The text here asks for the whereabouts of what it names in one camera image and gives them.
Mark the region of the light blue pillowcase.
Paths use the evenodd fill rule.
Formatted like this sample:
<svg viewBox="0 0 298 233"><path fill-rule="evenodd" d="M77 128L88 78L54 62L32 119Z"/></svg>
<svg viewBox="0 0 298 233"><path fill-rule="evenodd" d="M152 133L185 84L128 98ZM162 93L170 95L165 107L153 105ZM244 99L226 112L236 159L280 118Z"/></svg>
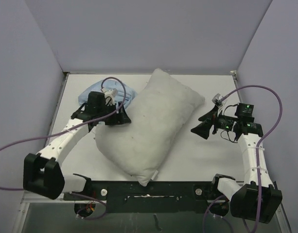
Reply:
<svg viewBox="0 0 298 233"><path fill-rule="evenodd" d="M106 96L108 96L108 94L112 94L115 103L114 107L116 107L116 104L120 105L120 103L123 102L124 108L127 108L131 101L137 96L136 91L126 84L122 85L117 80L109 79L106 80L104 84L102 84L102 81L94 83L81 93L78 97L80 107L83 107L84 104L87 103L90 92L106 93Z"/></svg>

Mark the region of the white pillow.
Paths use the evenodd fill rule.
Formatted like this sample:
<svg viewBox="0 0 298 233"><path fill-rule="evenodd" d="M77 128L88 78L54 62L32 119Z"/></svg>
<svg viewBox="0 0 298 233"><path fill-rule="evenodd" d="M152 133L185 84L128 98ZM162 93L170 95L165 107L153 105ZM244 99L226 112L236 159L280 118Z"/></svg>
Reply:
<svg viewBox="0 0 298 233"><path fill-rule="evenodd" d="M142 186L154 179L176 134L205 97L157 68L131 101L130 124L96 127L98 150Z"/></svg>

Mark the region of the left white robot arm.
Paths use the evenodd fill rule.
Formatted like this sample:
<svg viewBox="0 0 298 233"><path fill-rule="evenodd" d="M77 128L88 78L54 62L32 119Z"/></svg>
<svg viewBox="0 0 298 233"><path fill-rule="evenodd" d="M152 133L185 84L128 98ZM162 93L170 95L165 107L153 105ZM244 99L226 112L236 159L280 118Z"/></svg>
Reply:
<svg viewBox="0 0 298 233"><path fill-rule="evenodd" d="M61 166L77 143L98 123L107 126L130 124L123 102L115 102L117 89L102 88L92 91L70 117L64 130L40 150L29 153L24 159L24 190L42 195L52 200L62 193L74 192L80 199L88 199L92 194L92 180L80 174L64 175Z"/></svg>

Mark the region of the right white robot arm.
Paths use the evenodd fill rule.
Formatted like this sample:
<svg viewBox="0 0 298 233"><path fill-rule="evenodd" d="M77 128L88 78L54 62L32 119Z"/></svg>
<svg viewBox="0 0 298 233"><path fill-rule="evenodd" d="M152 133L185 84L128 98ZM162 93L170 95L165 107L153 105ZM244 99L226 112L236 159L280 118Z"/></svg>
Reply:
<svg viewBox="0 0 298 233"><path fill-rule="evenodd" d="M244 184L239 185L231 176L216 174L210 185L214 198L223 195L230 201L233 217L269 223L282 201L282 192L274 187L264 158L261 124L254 122L253 105L239 103L234 116L226 116L222 106L214 106L201 116L199 125L191 132L208 139L218 130L235 133L244 165Z"/></svg>

